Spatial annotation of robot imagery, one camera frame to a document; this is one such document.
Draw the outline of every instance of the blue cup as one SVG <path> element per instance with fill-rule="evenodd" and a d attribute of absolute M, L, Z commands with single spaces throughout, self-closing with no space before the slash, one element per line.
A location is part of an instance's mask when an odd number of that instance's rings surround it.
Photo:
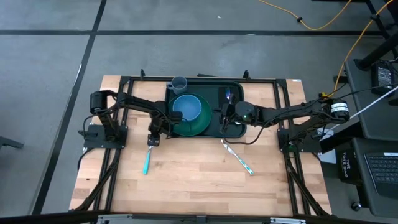
<path fill-rule="evenodd" d="M 182 95 L 174 101 L 173 111 L 181 111 L 183 121 L 193 121 L 201 112 L 200 100 L 193 95 Z"/>

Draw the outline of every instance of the black tray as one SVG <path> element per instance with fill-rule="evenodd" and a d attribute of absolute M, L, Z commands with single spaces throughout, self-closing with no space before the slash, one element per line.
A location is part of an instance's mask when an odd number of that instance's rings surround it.
<path fill-rule="evenodd" d="M 238 101 L 244 101 L 243 88 L 237 82 L 229 82 L 225 80 L 188 80 L 188 90 L 185 93 L 194 93 L 204 97 L 209 102 L 211 109 L 221 108 L 224 103 L 228 103 L 225 96 L 225 89 L 229 87 L 231 93 L 235 95 Z M 165 102 L 169 105 L 170 100 L 176 97 L 172 90 L 166 89 Z M 222 138 L 220 133 L 220 113 L 213 112 L 209 126 L 195 137 L 216 137 Z M 239 138 L 246 132 L 246 125 L 229 124 L 225 132 L 226 138 Z M 172 133 L 172 137 L 182 137 Z"/>

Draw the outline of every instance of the laptop keyboard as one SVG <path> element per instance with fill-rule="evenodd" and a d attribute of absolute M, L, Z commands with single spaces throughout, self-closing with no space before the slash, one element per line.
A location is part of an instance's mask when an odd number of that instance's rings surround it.
<path fill-rule="evenodd" d="M 373 181 L 376 183 L 398 184 L 398 156 L 366 154 Z"/>

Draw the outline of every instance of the white cable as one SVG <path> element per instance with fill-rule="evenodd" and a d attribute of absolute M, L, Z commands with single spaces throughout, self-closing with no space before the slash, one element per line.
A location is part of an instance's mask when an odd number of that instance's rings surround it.
<path fill-rule="evenodd" d="M 383 99 L 384 97 L 388 96 L 390 93 L 392 93 L 393 91 L 396 91 L 398 89 L 398 86 L 393 88 L 392 90 L 390 90 L 388 93 L 380 96 L 377 100 L 373 101 L 371 104 L 367 105 L 365 108 L 361 109 L 360 111 L 358 111 L 356 114 L 352 115 L 351 117 L 349 117 L 350 119 L 355 118 L 357 115 L 359 115 L 360 113 L 362 113 L 363 111 L 366 111 L 369 107 L 373 106 L 375 103 L 377 103 L 378 101 L 380 101 L 381 99 Z M 337 126 L 339 126 L 340 124 L 336 124 L 333 127 L 331 127 L 331 129 L 329 129 L 325 134 L 328 134 L 329 131 L 335 129 Z"/>

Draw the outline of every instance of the black floor stripe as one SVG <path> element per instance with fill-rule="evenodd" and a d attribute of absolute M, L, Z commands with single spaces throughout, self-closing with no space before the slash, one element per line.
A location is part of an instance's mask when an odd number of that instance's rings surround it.
<path fill-rule="evenodd" d="M 105 9 L 105 4 L 106 4 L 106 0 L 102 0 L 101 4 L 99 5 L 98 13 L 97 13 L 95 23 L 93 26 L 94 32 L 98 30 L 98 26 L 100 25 L 101 18 L 104 13 L 104 9 Z M 65 140 L 65 135 L 67 133 L 70 118 L 72 117 L 73 108 L 75 107 L 75 102 L 77 99 L 77 95 L 79 93 L 81 82 L 83 80 L 83 77 L 84 77 L 84 74 L 86 71 L 88 59 L 90 57 L 90 53 L 93 48 L 94 40 L 95 40 L 95 35 L 90 35 L 90 38 L 88 39 L 88 43 L 86 46 L 85 53 L 81 60 L 79 72 L 77 74 L 75 83 L 73 84 L 73 88 L 72 88 L 72 91 L 69 96 L 67 107 L 65 108 L 65 111 L 63 113 L 60 126 L 58 127 L 58 131 L 55 135 L 55 139 L 54 139 L 52 148 L 50 150 L 49 158 L 47 159 L 45 171 L 44 171 L 43 175 L 41 176 L 39 186 L 38 186 L 38 189 L 35 194 L 36 200 L 34 200 L 34 205 L 32 206 L 32 214 L 33 215 L 38 215 L 38 214 L 41 214 L 41 212 L 42 212 L 42 209 L 43 209 L 43 206 L 45 203 L 45 198 L 47 196 L 47 192 L 49 191 L 51 180 L 52 180 L 55 168 L 57 166 L 59 155 L 61 153 L 62 144 L 63 144 L 63 141 Z"/>
<path fill-rule="evenodd" d="M 296 35 L 296 36 L 359 36 L 362 31 L 270 31 L 270 30 L 0 30 L 0 35 Z M 380 31 L 364 35 L 379 36 Z"/>

